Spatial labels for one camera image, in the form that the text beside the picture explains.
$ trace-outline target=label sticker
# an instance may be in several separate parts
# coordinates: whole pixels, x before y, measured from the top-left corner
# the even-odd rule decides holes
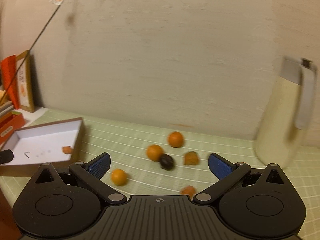
[[[63,0],[50,0],[50,3],[53,3],[55,5],[60,5],[62,4]]]
[[[10,125],[7,129],[5,129],[2,133],[1,133],[1,137],[6,136],[7,133],[11,132],[13,130],[13,126]]]

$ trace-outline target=cable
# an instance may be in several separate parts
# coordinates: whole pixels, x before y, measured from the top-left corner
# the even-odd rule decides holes
[[[17,68],[16,72],[14,73],[14,76],[11,80],[11,82],[9,83],[9,86],[7,87],[7,89],[5,89],[5,92],[2,96],[2,98],[0,99],[0,103],[2,102],[2,100],[4,99],[4,97],[7,95],[9,88],[11,87],[12,83],[14,82],[20,68],[22,67],[22,64],[26,61],[26,58],[30,55],[30,51],[33,48],[33,46],[36,44],[36,42],[38,41],[38,39],[40,38],[40,36],[42,35],[42,33],[44,32],[44,30],[46,29],[46,27],[48,26],[48,24],[51,22],[52,18],[54,17],[54,15],[56,14],[56,12],[59,10],[60,6],[62,5],[64,0],[62,0],[62,2],[57,6],[57,8],[55,9],[55,11],[53,12],[53,14],[51,15],[51,17],[49,18],[49,20],[47,21],[47,23],[44,25],[43,29],[41,30],[41,32],[39,33],[38,37],[36,38],[36,40],[33,42],[33,44],[31,45],[30,49],[27,52],[27,55],[24,57],[24,59],[22,60],[20,66]]]

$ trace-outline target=cardboard tray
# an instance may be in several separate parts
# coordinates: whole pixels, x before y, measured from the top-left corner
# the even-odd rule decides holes
[[[13,160],[0,165],[0,176],[32,176],[41,163],[68,167],[78,160],[82,118],[45,123],[17,129],[0,148],[10,149]],[[71,146],[72,154],[64,154],[62,147]]]

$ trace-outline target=black ball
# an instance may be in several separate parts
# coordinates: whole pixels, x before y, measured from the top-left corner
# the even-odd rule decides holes
[[[174,159],[170,155],[162,154],[159,162],[161,167],[167,171],[172,170],[174,167]]]

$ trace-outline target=table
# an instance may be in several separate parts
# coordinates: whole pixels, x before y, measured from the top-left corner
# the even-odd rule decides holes
[[[40,116],[33,124],[83,117],[86,129],[80,147],[80,160],[88,162],[99,154],[108,152],[111,156],[111,168],[101,180],[127,197],[131,194],[175,195],[187,185],[192,185],[198,192],[207,188],[218,180],[208,169],[207,158],[211,152],[216,152],[233,163],[246,162],[253,168],[265,167],[255,156],[254,141],[250,140],[182,131],[186,139],[185,145],[172,148],[166,141],[167,135],[172,132],[169,129],[52,109],[42,109],[38,114]],[[145,151],[151,144],[160,145],[175,159],[177,165],[173,171],[165,171],[160,168],[159,163],[147,158]],[[199,165],[183,165],[182,156],[187,151],[199,154]],[[130,175],[128,184],[121,187],[113,185],[110,172],[115,168],[123,169]],[[299,236],[306,240],[320,239],[320,149],[301,147],[284,172],[307,208],[307,217]],[[28,177],[0,176],[0,187],[10,205],[14,204],[28,180]]]

